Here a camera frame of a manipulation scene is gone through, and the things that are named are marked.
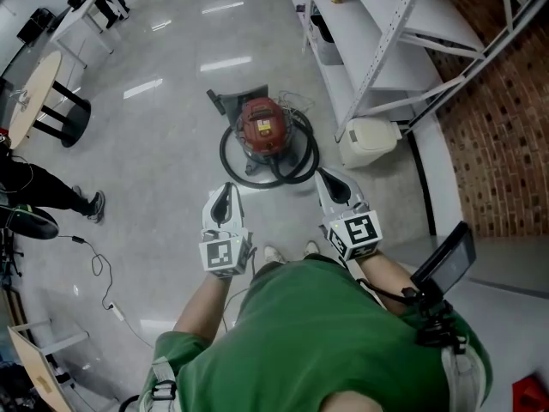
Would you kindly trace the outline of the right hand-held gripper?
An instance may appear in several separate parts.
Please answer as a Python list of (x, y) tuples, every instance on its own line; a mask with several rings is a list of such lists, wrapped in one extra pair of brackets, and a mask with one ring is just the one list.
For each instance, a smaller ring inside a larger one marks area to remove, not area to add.
[(343, 261), (368, 258), (383, 239), (377, 212), (371, 210), (356, 181), (331, 168), (314, 175), (326, 240)]

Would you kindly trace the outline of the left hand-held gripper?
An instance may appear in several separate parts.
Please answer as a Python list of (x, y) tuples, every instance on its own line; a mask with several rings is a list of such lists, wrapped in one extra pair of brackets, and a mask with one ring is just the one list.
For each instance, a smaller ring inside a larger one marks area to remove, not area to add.
[(236, 232), (213, 228), (244, 226), (244, 210), (238, 187), (225, 182), (208, 198), (202, 208), (202, 241), (199, 251), (204, 270), (216, 277), (243, 275), (252, 244), (247, 229)]

